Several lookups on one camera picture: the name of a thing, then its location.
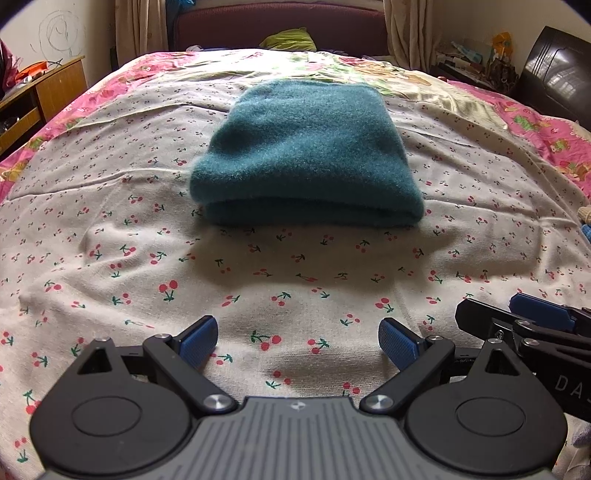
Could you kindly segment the teal fuzzy sweater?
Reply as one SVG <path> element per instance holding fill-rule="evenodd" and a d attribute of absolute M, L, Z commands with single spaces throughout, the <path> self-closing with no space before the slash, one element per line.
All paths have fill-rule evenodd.
<path fill-rule="evenodd" d="M 384 97 L 364 84 L 250 88 L 195 163 L 189 190 L 221 225 L 393 228 L 425 211 Z"/>

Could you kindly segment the cherry print white bedsheet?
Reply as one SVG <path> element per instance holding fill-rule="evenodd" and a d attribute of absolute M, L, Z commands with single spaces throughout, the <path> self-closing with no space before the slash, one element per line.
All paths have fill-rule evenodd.
<path fill-rule="evenodd" d="M 209 224 L 190 170 L 256 80 L 165 79 L 48 142 L 1 203 L 1 475 L 41 465 L 28 426 L 90 340 L 133 345 L 204 314 L 209 378 L 236 396 L 360 398 L 391 372 L 393 316 L 460 345 L 454 310 L 525 292 L 590 302 L 576 185 L 521 138 L 387 96 L 425 198 L 410 229 Z"/>

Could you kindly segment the cluttered side table items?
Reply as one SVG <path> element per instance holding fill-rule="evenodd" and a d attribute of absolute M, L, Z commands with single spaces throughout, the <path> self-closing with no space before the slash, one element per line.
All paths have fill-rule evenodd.
<path fill-rule="evenodd" d="M 436 51 L 432 71 L 450 80 L 509 95 L 519 80 L 512 62 L 513 51 L 509 32 L 496 34 L 489 42 L 451 40 Z"/>

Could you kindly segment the wooden bedside cabinet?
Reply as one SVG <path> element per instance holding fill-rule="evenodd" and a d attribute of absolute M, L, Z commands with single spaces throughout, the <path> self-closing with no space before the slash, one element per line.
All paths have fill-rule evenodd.
<path fill-rule="evenodd" d="M 6 94 L 1 101 L 2 160 L 87 90 L 84 59 L 71 59 Z"/>

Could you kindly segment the pink cartoon quilt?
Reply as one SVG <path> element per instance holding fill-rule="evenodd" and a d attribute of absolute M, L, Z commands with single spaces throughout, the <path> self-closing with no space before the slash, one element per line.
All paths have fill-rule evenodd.
<path fill-rule="evenodd" d="M 257 49 L 143 55 L 99 80 L 85 93 L 67 102 L 31 140 L 1 163 L 1 196 L 21 178 L 34 155 L 52 139 L 117 99 L 148 83 L 165 79 L 204 81 L 226 79 L 245 86 L 270 78 L 308 78 L 367 83 L 384 95 L 442 107 L 473 123 L 498 127 L 525 140 L 547 163 L 590 192 L 590 133 L 579 124 L 544 115 L 537 107 L 462 82 L 438 80 L 419 71 L 390 63 L 328 52 L 276 52 Z"/>

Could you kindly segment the beige right curtain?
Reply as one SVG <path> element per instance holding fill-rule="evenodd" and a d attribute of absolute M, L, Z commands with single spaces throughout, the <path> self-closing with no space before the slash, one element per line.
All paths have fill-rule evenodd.
<path fill-rule="evenodd" d="M 436 46 L 434 13 L 433 1 L 384 1 L 388 49 L 400 67 L 429 71 Z"/>

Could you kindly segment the beige curtain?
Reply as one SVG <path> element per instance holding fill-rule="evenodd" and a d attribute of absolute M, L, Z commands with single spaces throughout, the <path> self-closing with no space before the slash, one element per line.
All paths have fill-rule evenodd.
<path fill-rule="evenodd" d="M 164 0 L 115 0 L 115 43 L 120 66 L 168 50 Z"/>
<path fill-rule="evenodd" d="M 384 1 L 388 49 L 400 67 L 429 71 L 436 46 L 434 13 L 433 1 Z"/>

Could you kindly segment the maroon headboard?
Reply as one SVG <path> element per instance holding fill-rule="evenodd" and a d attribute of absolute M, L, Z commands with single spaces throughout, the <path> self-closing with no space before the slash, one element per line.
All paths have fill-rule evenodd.
<path fill-rule="evenodd" d="M 191 9 L 172 27 L 170 48 L 180 51 L 256 48 L 266 37 L 304 28 L 321 51 L 385 56 L 388 33 L 382 12 L 327 3 L 263 2 Z"/>

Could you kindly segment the beige left curtain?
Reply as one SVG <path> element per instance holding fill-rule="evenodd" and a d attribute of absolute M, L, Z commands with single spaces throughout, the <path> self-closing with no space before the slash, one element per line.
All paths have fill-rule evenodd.
<path fill-rule="evenodd" d="M 120 66 L 168 50 L 164 0 L 115 0 L 115 43 Z"/>

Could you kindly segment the lime green cloth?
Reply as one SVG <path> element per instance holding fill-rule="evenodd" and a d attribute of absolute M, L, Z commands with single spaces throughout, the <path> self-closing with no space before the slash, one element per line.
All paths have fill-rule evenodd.
<path fill-rule="evenodd" d="M 317 45 L 305 28 L 287 29 L 271 34 L 259 44 L 260 48 L 276 51 L 315 52 Z"/>

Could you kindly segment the blue cloth bundle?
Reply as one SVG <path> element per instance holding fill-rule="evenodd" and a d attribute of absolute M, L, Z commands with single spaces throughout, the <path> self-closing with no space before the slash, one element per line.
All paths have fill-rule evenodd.
<path fill-rule="evenodd" d="M 168 15 L 177 15 L 188 9 L 191 9 L 195 5 L 194 0 L 166 0 L 166 12 Z"/>

